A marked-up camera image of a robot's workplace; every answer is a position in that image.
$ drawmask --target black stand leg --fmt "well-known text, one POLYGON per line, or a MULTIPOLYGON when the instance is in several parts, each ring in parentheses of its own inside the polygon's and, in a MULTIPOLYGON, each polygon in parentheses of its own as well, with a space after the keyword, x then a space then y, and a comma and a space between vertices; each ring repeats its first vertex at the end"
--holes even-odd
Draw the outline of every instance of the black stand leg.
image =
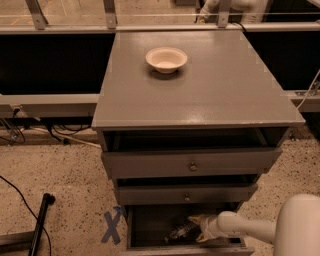
POLYGON ((28 254, 29 256, 36 256, 38 253, 38 247, 39 247, 39 243, 40 243, 40 238, 41 238, 41 234, 42 234, 42 230, 43 230, 44 221, 46 218, 47 209, 48 209, 49 204, 53 204, 54 201, 55 201, 54 196, 51 196, 48 193, 45 193, 43 195, 42 203, 41 203, 41 207, 40 207, 40 211, 39 211, 39 215, 38 215, 37 225, 34 230, 33 240, 31 243, 30 250, 29 250, 29 254, 28 254))

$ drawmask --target drawer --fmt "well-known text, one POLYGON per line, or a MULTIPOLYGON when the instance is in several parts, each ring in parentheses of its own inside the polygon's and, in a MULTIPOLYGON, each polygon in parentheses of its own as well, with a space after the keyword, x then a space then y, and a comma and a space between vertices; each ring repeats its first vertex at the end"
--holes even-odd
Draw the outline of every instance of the drawer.
POLYGON ((257 184, 128 186, 116 187, 115 196, 120 205, 243 202, 257 188, 257 184))
POLYGON ((191 229, 185 237, 177 240, 168 239, 170 232, 176 227, 190 223, 188 216, 218 214, 223 210, 233 210, 234 206, 228 203, 129 206, 127 251, 120 255, 251 255, 253 248, 248 248, 239 238, 195 242, 200 234, 198 228, 191 229))
POLYGON ((108 177, 181 177, 256 174, 268 171, 280 148, 102 153, 108 177))

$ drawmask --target tool in drawer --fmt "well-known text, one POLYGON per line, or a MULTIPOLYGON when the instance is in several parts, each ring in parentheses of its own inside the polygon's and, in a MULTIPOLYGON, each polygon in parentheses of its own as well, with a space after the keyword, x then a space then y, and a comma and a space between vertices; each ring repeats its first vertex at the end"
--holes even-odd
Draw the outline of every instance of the tool in drawer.
POLYGON ((166 243, 169 243, 170 240, 179 240, 188 237, 190 233, 200 232, 199 225, 189 221, 183 225, 179 225, 174 228, 168 237, 165 237, 164 240, 166 243))

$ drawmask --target white robot part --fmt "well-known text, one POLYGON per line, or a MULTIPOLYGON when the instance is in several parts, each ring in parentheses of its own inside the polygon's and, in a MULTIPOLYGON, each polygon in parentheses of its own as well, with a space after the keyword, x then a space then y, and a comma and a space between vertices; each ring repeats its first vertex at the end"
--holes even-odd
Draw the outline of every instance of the white robot part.
POLYGON ((320 255, 320 198, 314 195, 291 197, 282 206, 277 222, 247 220, 225 211, 218 216, 200 215, 197 223, 202 231, 200 242, 218 237, 251 236, 274 244, 274 256, 320 255))
MULTIPOLYGON (((259 23, 263 20, 271 0, 232 0, 231 8, 237 11, 243 11, 241 23, 259 23)), ((220 0, 206 0, 203 8, 200 10, 200 20, 208 20, 210 14, 219 5, 220 0)))
POLYGON ((320 255, 320 198, 301 194, 282 206, 277 220, 274 256, 320 255))

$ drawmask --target white bowl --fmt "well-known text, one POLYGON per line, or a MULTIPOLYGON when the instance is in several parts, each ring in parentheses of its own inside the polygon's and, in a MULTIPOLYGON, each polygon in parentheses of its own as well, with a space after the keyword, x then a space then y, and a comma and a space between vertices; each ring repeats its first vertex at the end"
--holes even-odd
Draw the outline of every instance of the white bowl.
POLYGON ((186 64, 188 57, 180 49, 160 47, 149 51, 146 60, 158 72, 170 74, 186 64))

